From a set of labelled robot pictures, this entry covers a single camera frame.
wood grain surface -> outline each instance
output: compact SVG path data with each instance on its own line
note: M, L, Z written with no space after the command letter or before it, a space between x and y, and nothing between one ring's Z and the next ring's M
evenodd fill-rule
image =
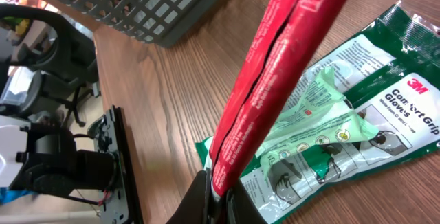
M220 0L170 49L95 33L104 108L124 109L145 223L165 223L198 170L269 0ZM397 0L349 0L318 60ZM403 0L440 24L439 0ZM438 153L331 187L286 223L440 223Z

3m logo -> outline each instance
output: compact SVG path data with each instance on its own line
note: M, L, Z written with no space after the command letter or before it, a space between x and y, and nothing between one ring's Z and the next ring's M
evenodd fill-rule
M409 80L408 81L408 86L412 87L419 94L422 94L422 93L424 93L424 92L426 92L428 90L416 78L413 78L412 80Z

black metal base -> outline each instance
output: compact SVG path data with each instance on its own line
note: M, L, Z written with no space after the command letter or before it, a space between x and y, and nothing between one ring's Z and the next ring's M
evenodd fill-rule
M94 140L95 150L110 152L114 154L119 162L117 163L114 182L109 189L111 196L101 205L101 223L143 223L120 108L112 107L97 122L99 122L99 128L96 129L94 134L97 138ZM100 192L99 195L100 198L104 197L103 192Z

red snack bar wrapper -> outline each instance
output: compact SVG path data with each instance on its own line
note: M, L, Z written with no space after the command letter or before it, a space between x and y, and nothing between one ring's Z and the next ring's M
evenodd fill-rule
M222 197L269 133L346 0L270 0L210 147Z

circular icon on wrapper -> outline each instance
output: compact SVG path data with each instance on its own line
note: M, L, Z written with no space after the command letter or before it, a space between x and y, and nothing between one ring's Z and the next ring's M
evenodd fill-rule
M315 139L316 145L323 145L323 144L329 144L330 139L326 137L325 135L320 135Z
M349 130L337 130L335 133L336 139L339 142L346 142L350 139L350 132Z
M307 143L303 142L296 146L296 152L300 153L308 148L310 148L310 146Z
M285 158L289 157L291 155L291 153L290 153L290 150L285 149L285 150L280 151L279 155L280 155L280 159L285 159Z

